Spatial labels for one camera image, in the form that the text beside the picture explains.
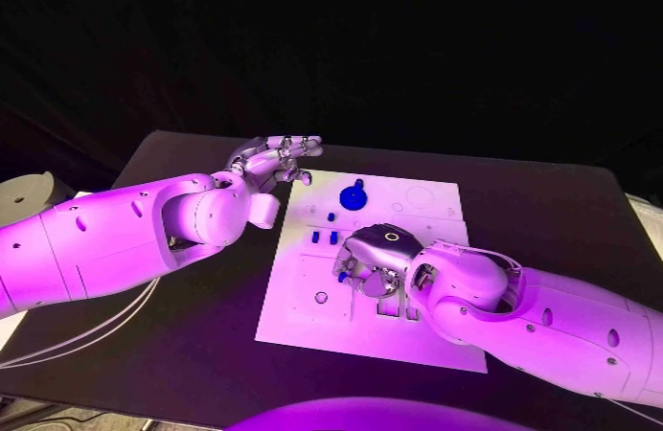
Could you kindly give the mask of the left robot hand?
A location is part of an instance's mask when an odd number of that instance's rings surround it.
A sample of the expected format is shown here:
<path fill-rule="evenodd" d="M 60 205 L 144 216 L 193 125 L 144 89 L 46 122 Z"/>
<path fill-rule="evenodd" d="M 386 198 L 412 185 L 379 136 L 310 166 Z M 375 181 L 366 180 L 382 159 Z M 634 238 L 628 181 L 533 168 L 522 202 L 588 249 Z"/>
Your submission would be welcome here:
<path fill-rule="evenodd" d="M 279 183 L 298 180 L 313 184 L 313 175 L 298 167 L 297 159 L 323 153 L 320 136 L 256 137 L 232 152 L 226 169 L 246 181 L 251 189 L 269 193 Z"/>

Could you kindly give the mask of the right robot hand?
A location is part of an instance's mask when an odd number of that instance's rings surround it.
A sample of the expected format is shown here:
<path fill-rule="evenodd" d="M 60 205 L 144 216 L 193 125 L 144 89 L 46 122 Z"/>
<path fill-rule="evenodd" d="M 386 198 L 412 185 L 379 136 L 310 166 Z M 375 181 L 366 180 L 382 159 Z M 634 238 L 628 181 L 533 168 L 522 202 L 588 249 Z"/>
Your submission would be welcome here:
<path fill-rule="evenodd" d="M 406 230 L 388 223 L 373 224 L 346 238 L 331 274 L 363 296 L 385 299 L 398 292 L 422 250 Z"/>

